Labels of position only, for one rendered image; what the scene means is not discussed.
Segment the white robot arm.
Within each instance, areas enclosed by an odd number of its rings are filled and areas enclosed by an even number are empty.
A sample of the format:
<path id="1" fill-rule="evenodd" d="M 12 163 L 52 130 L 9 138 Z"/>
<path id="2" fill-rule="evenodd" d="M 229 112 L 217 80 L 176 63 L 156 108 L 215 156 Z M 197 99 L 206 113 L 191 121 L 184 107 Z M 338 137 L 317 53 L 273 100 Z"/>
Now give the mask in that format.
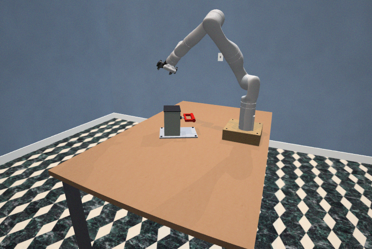
<path id="1" fill-rule="evenodd" d="M 241 97 L 238 128 L 244 131 L 253 131 L 260 80 L 257 76 L 248 75 L 245 71 L 243 67 L 244 58 L 240 49 L 235 43 L 226 38 L 221 29 L 224 20 L 225 16 L 222 11 L 218 9 L 210 11 L 203 22 L 187 35 L 183 41 L 178 43 L 174 51 L 166 59 L 167 65 L 164 65 L 163 68 L 176 73 L 174 67 L 181 57 L 208 34 L 229 64 L 240 87 L 247 90 L 247 95 Z"/>

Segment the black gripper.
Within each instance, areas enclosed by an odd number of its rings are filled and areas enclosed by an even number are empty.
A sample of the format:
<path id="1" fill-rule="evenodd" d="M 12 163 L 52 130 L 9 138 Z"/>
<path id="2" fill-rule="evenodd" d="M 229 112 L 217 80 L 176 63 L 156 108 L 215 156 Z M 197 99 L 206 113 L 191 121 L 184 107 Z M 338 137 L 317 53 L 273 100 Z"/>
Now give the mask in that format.
<path id="1" fill-rule="evenodd" d="M 160 68 L 163 68 L 164 65 L 167 65 L 166 61 L 165 62 L 162 62 L 162 60 L 160 60 L 158 63 L 157 63 L 157 69 L 159 70 Z M 177 71 L 178 67 L 174 67 Z"/>

